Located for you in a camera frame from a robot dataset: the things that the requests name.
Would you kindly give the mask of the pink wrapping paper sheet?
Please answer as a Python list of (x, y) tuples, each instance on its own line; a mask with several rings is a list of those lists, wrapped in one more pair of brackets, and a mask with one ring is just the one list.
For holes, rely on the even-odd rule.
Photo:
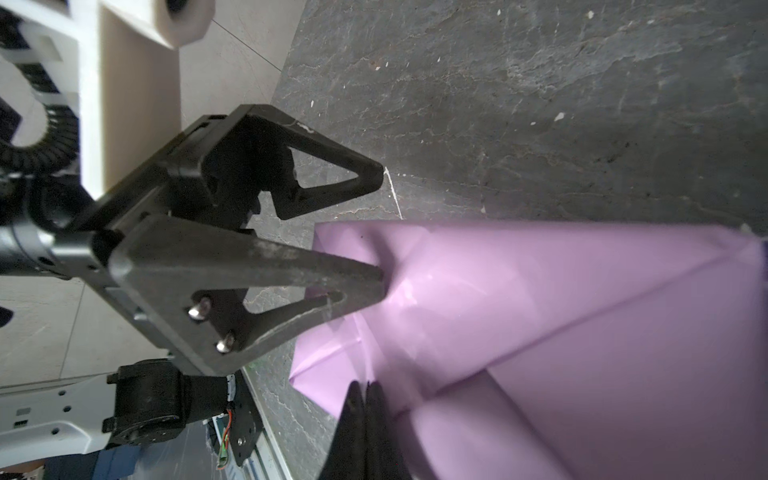
[(767, 252), (715, 225), (349, 221), (380, 303), (302, 334), (339, 416), (379, 382), (422, 479), (763, 479)]

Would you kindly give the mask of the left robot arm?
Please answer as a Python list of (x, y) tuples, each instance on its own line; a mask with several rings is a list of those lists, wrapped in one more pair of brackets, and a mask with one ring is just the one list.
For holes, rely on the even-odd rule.
[(258, 237), (259, 196), (282, 220), (377, 191), (383, 166), (270, 105), (200, 118), (104, 197), (73, 179), (1, 190), (1, 272), (77, 278), (163, 359), (1, 398), (1, 463), (159, 443), (238, 411), (237, 371), (322, 323), (380, 302), (372, 265)]

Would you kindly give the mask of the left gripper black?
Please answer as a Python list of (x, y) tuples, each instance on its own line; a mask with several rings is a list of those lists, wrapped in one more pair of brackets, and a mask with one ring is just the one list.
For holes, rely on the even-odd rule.
[(110, 256), (177, 368), (224, 376), (380, 302), (386, 286), (374, 265), (210, 225), (242, 227), (262, 192), (288, 220), (373, 193), (383, 176), (274, 106), (242, 105), (202, 117), (99, 200), (72, 174), (2, 182), (1, 272), (69, 279)]

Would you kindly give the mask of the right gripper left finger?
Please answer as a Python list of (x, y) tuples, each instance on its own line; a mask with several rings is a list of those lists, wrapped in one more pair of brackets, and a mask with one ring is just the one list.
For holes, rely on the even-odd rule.
[(318, 480), (362, 480), (366, 475), (366, 407), (358, 381), (350, 383)]

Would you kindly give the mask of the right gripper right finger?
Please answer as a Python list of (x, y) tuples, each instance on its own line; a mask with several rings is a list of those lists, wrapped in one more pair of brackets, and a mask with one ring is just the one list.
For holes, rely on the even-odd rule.
[(379, 382), (369, 383), (365, 395), (365, 478), (411, 480), (398, 444), (393, 417)]

